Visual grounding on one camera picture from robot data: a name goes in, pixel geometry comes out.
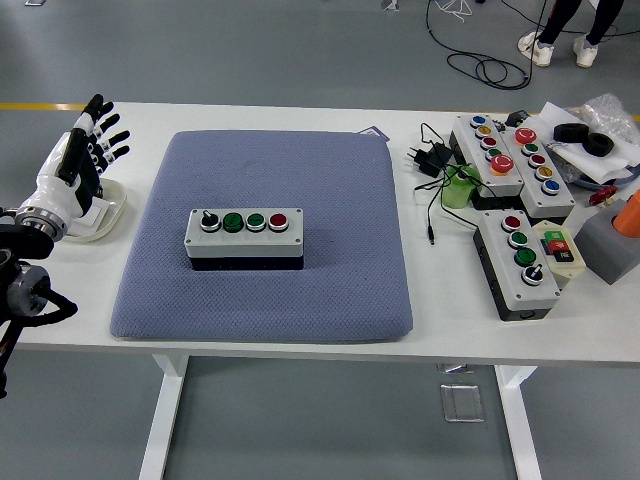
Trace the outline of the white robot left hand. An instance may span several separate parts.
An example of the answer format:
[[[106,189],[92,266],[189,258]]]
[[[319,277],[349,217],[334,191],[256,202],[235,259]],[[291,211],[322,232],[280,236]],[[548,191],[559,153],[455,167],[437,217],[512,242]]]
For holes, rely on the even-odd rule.
[[[17,210],[19,218],[40,218],[63,228],[89,211],[101,191],[101,175],[129,152],[124,143],[129,131],[108,135],[120,120],[113,108],[102,95],[93,96],[46,158],[34,193]]]

